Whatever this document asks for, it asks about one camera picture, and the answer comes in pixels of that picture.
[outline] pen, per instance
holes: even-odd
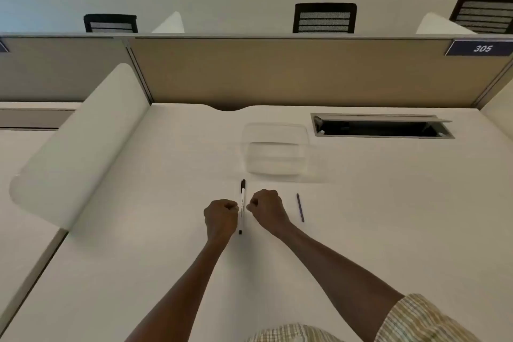
[[[242,226],[244,223],[244,208],[245,208],[244,197],[245,196],[246,196],[246,180],[242,180],[240,182],[240,209],[239,209],[239,220],[238,220],[239,234],[242,234]]]
[[[298,198],[298,206],[299,206],[299,214],[301,215],[301,222],[305,221],[303,217],[303,209],[301,208],[301,201],[299,200],[299,193],[296,193],[296,197]]]

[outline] person's right hand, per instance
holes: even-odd
[[[255,192],[246,207],[260,225],[275,237],[280,237],[292,227],[281,197],[275,190]]]

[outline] hand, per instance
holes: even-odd
[[[207,225],[208,242],[221,241],[225,244],[237,229],[239,206],[232,200],[214,200],[203,210]]]
[[[293,227],[283,208],[281,197],[274,190],[256,192],[247,205],[247,209],[253,213],[260,226],[275,237],[280,238]]]

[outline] chair backrest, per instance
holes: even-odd
[[[84,15],[84,25],[87,33],[138,33],[136,20],[137,15]]]
[[[481,34],[513,34],[513,0],[458,0],[450,21]]]
[[[355,3],[298,3],[293,33],[354,33]]]

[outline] person's left hand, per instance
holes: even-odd
[[[204,209],[207,238],[209,242],[222,241],[228,243],[237,229],[239,206],[233,200],[214,200]]]

